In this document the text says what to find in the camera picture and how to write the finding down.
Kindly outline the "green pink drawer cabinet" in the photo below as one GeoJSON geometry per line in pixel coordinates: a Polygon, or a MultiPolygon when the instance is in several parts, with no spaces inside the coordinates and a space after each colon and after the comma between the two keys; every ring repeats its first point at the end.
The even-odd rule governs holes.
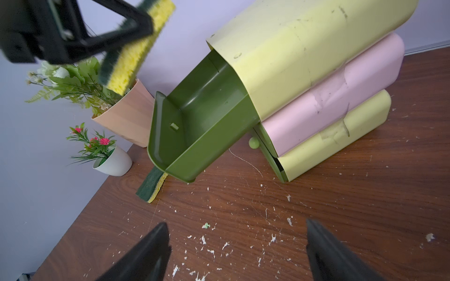
{"type": "Polygon", "coordinates": [[[261,121],[396,30],[417,1],[256,1],[208,38],[261,121]]]}

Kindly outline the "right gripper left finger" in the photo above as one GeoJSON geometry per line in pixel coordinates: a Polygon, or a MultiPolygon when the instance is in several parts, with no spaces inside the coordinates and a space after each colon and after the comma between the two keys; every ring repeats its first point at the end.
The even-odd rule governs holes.
{"type": "Polygon", "coordinates": [[[162,281],[171,252],[168,225],[161,222],[98,280],[162,281]]]}

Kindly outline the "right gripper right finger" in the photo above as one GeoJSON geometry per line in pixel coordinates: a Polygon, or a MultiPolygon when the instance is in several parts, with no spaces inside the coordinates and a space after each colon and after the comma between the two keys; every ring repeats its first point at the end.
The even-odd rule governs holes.
{"type": "Polygon", "coordinates": [[[307,219],[307,240],[307,255],[315,281],[384,279],[316,220],[307,219]]]}

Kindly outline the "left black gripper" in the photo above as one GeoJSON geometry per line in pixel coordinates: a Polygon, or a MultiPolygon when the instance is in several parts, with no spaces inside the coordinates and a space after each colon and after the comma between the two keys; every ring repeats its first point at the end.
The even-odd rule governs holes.
{"type": "Polygon", "coordinates": [[[153,1],[96,1],[124,21],[98,36],[87,33],[77,1],[1,1],[1,51],[11,63],[76,63],[153,35],[153,1]]]}

